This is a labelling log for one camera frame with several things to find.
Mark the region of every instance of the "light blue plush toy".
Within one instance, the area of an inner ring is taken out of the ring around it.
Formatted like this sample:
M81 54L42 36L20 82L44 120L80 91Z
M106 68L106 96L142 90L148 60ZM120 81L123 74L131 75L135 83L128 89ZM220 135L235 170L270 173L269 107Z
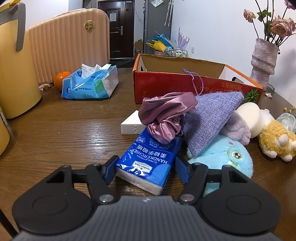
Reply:
M187 150L189 163L200 162L209 169L221 169L223 165L232 165L240 172L248 176L253 175L253 161L246 148L238 141L218 134L213 141L198 155L192 158L189 149ZM207 183L204 195L219 189L219 183Z

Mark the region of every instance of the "vase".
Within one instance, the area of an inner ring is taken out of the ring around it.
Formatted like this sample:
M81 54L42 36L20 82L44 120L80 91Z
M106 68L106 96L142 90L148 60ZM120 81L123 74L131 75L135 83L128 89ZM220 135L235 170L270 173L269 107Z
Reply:
M279 48L264 39L256 39L251 65L253 66L250 78L263 87L268 87L269 76L274 75Z

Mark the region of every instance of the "tissue pack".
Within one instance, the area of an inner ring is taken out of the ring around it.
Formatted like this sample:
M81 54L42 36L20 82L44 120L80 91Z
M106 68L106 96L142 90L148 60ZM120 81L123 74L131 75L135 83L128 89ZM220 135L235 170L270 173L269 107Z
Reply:
M182 139L163 145L145 129L116 164L116 175L153 195L160 195Z
M96 71L82 78L78 69L63 80L62 98L64 99L105 99L109 98L118 85L116 66Z

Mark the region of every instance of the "brown door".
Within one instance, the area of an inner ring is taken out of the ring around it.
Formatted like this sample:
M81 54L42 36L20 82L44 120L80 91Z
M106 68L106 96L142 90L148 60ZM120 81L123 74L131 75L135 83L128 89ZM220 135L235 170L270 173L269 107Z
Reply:
M132 1L100 1L110 20L110 58L133 57L133 3Z

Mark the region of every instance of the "table surface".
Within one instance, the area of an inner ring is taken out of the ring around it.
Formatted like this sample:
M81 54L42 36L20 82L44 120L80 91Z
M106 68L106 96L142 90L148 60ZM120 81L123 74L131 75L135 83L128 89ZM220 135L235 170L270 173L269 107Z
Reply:
M118 69L118 77L119 85L110 99L63 100L55 88L50 88L31 111L9 121L13 134L0 156L0 207L11 222L14 201L61 165L80 169L94 162L105 163L113 155L122 156L136 139L135 135L122 135L120 130L120 123L140 108L134 103L132 70ZM284 107L292 108L276 93L272 99L263 96L260 107L269 109L275 118L283 113ZM296 161L284 163L265 157L257 138L246 148L254 162L252 179L275 195L282 205L275 233L285 241L294 241ZM75 187L87 192L86 184ZM116 195L149 195L118 177L109 187ZM176 173L171 172L162 195L176 198L182 188ZM2 226L0 237L1 241L10 239Z

